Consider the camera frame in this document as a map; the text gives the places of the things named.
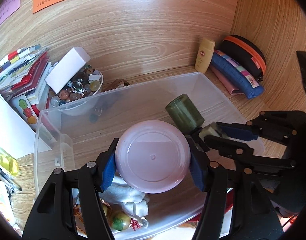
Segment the orange zipper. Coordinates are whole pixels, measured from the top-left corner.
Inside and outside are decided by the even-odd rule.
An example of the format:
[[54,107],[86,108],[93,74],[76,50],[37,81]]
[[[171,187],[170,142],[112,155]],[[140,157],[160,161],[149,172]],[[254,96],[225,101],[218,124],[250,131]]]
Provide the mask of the orange zipper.
[[233,43],[237,44],[238,46],[240,46],[241,48],[243,48],[244,50],[246,50],[250,55],[252,55],[257,60],[257,62],[260,65],[260,68],[263,72],[263,75],[265,74],[266,64],[265,64],[263,58],[251,46],[249,46],[247,43],[245,43],[245,42],[241,41],[240,39],[238,39],[236,37],[233,37],[233,36],[227,36],[224,39],[224,41],[233,42]]

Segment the pink wallet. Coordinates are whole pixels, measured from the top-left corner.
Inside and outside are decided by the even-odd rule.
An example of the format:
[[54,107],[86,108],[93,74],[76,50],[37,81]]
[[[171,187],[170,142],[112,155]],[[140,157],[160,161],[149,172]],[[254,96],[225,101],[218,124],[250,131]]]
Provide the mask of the pink wallet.
[[243,95],[239,88],[235,87],[220,71],[214,68],[212,65],[209,65],[209,68],[214,72],[218,79],[226,87],[227,91],[231,95]]

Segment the purple sticky note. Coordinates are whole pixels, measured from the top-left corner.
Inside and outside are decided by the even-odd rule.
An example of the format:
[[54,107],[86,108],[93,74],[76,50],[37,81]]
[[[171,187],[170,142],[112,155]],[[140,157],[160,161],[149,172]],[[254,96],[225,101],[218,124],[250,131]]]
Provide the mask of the purple sticky note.
[[0,25],[20,8],[20,0],[4,0],[0,6]]

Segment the fruit sticker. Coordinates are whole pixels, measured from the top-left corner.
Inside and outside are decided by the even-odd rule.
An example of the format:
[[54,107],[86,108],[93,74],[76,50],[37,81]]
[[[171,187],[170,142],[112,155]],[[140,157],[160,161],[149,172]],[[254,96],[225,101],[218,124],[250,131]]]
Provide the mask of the fruit sticker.
[[25,95],[13,98],[11,106],[16,108],[19,115],[24,121],[35,131],[37,128],[38,117],[33,111],[28,99]]

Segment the blue pencil case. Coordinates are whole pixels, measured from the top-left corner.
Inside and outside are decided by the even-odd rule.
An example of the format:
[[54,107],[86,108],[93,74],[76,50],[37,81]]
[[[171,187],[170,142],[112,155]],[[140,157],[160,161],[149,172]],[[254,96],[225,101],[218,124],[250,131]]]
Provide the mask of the blue pencil case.
[[264,88],[245,68],[222,51],[214,51],[211,64],[238,87],[248,99],[255,98],[264,92]]

